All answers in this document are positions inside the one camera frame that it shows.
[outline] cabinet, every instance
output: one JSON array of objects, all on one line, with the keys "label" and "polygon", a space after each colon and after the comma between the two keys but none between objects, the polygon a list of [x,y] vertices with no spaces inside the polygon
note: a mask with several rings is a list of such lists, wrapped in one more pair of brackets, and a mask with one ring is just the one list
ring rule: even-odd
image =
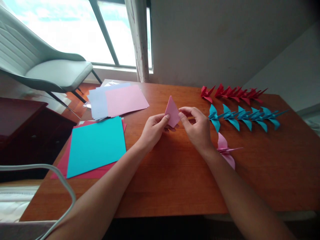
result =
[{"label": "cabinet", "polygon": [[[52,164],[75,122],[44,102],[0,98],[0,165]],[[0,182],[43,179],[47,169],[0,172]]]}]

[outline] chair leg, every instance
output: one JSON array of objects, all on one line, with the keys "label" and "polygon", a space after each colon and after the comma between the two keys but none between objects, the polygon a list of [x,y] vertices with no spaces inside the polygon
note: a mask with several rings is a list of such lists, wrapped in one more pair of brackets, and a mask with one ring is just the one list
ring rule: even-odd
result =
[{"label": "chair leg", "polygon": [[77,92],[76,90],[72,91],[72,93],[81,100],[81,102],[86,103],[86,100],[84,100]]},{"label": "chair leg", "polygon": [[78,89],[82,94],[84,94],[79,87],[77,87],[77,89]]},{"label": "chair leg", "polygon": [[58,98],[56,95],[54,95],[52,92],[46,92],[48,93],[51,97],[53,97],[55,100],[57,100],[59,103],[61,103],[63,106],[65,106],[66,108],[68,108],[68,106],[60,99]]},{"label": "chair leg", "polygon": [[99,81],[100,84],[102,84],[100,78],[98,77],[98,75],[96,74],[96,72],[94,70],[92,70],[93,75],[96,77],[96,79]]}]

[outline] window pane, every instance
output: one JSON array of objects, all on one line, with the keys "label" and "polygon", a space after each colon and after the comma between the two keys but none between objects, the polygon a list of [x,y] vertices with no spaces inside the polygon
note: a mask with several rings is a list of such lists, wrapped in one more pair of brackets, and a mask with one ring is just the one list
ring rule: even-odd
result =
[{"label": "window pane", "polygon": [[[120,65],[136,66],[134,47],[124,4],[98,1],[102,18],[107,27]],[[148,64],[152,67],[150,9],[147,8]]]},{"label": "window pane", "polygon": [[15,16],[53,48],[114,64],[88,0],[4,0]]}]

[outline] chair backrest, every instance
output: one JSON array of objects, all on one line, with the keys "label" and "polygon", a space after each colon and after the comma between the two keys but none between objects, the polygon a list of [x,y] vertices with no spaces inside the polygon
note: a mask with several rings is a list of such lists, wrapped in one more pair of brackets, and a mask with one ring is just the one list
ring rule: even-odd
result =
[{"label": "chair backrest", "polygon": [[51,47],[15,16],[0,6],[0,68],[25,75],[35,65],[46,61]]}]

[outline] white cable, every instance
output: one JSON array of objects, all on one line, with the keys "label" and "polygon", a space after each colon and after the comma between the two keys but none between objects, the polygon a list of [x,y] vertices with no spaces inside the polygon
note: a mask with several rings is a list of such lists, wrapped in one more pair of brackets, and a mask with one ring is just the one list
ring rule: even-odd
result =
[{"label": "white cable", "polygon": [[33,169],[33,168],[47,168],[49,170],[52,170],[59,178],[63,186],[68,190],[70,193],[70,196],[72,198],[72,203],[69,209],[62,215],[62,217],[56,221],[54,225],[40,238],[40,240],[44,240],[51,232],[52,230],[62,221],[62,219],[71,211],[73,208],[75,202],[76,202],[76,195],[74,194],[74,191],[72,190],[69,183],[66,181],[66,179],[63,177],[60,170],[52,165],[49,164],[30,164],[30,165],[17,165],[17,166],[1,166],[0,165],[0,171],[17,171],[17,170],[26,170],[26,169]]},{"label": "white cable", "polygon": [[[52,100],[55,100],[54,98],[51,98],[51,97],[48,97],[48,96],[45,96],[45,95],[41,95],[41,94],[37,94],[37,96],[42,96],[42,97],[47,97],[47,98],[50,98]],[[68,108],[74,115],[76,115],[79,119],[81,119],[74,111],[71,110],[71,108],[69,108],[68,106],[65,106],[63,105],[61,102],[59,102],[58,100],[55,100],[56,102],[60,103],[62,106]]]}]

